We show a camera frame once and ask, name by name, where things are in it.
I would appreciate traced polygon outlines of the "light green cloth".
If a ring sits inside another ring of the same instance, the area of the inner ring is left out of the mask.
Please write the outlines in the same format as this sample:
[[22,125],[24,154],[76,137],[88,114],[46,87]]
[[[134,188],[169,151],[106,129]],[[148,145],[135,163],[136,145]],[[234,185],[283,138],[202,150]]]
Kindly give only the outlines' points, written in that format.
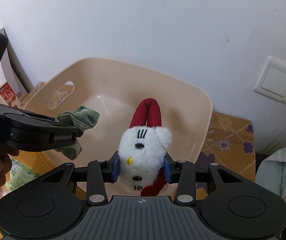
[[286,148],[277,150],[262,161],[255,182],[286,200]]

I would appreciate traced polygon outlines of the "green snack packet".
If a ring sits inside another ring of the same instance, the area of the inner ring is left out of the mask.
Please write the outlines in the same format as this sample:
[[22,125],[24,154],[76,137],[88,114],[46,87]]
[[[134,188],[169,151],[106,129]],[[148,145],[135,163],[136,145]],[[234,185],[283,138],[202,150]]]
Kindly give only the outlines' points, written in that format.
[[9,181],[5,184],[8,191],[12,192],[38,178],[39,175],[37,173],[33,172],[13,157],[11,157],[11,161],[12,168],[9,172]]

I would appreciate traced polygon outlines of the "white Hello Kitty plush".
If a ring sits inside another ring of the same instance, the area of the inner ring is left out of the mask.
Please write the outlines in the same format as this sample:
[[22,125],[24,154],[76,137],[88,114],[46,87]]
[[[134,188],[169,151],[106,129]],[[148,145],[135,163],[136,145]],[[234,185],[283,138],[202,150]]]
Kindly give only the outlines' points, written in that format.
[[142,197],[155,197],[166,185],[164,157],[172,143],[171,131],[161,124],[153,98],[142,100],[119,144],[121,183]]

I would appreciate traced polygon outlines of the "white wall switch socket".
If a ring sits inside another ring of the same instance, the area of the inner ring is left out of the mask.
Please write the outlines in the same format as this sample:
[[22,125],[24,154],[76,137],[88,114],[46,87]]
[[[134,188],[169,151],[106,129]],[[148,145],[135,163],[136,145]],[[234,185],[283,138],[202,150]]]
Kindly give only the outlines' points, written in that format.
[[254,91],[286,104],[286,62],[269,56]]

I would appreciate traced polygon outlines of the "red white snack box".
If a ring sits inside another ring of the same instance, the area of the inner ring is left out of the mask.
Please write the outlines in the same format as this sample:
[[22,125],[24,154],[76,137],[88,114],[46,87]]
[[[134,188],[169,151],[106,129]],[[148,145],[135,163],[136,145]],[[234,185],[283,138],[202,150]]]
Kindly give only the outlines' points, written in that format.
[[16,94],[14,93],[14,90],[10,87],[7,81],[3,81],[0,83],[0,96],[3,98],[3,100],[7,103],[8,106],[14,107],[14,108],[21,108],[22,104]]

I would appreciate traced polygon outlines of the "beige plastic storage bin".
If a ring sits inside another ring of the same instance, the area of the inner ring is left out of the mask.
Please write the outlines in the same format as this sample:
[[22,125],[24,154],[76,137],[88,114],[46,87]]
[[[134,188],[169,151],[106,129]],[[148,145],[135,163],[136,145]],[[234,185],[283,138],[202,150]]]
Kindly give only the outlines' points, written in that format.
[[82,152],[74,164],[82,167],[115,153],[138,104],[146,98],[157,100],[162,125],[172,133],[170,156],[195,162],[212,116],[210,97],[196,86],[147,68],[82,59],[48,81],[26,102],[25,109],[51,117],[79,106],[99,112],[97,125],[78,140]]

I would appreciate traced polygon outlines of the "brown floral patterned box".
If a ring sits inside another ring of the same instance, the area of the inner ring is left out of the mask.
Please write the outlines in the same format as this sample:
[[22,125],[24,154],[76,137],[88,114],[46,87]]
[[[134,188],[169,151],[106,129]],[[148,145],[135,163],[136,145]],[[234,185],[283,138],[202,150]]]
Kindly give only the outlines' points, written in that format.
[[216,162],[255,181],[255,149],[252,122],[214,112],[197,161]]

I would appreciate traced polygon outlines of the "green fabric scrunchie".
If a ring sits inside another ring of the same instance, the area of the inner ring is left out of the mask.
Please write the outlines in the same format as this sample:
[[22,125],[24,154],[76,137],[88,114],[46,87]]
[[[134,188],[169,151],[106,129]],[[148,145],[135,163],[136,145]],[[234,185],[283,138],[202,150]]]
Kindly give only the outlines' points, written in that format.
[[[74,111],[66,111],[59,114],[55,120],[60,124],[70,125],[80,130],[81,137],[87,129],[92,129],[96,126],[99,120],[100,114],[85,106],[80,106]],[[82,152],[82,147],[78,140],[75,144],[55,149],[57,152],[61,152],[70,160],[74,160]]]

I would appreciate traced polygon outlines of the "grey board against wall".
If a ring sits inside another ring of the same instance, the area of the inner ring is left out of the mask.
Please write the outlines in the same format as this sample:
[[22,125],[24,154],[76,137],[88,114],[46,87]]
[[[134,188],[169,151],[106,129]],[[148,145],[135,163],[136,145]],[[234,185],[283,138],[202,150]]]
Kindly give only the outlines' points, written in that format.
[[19,98],[28,94],[33,89],[33,85],[24,71],[10,41],[8,41],[0,65],[5,80]]

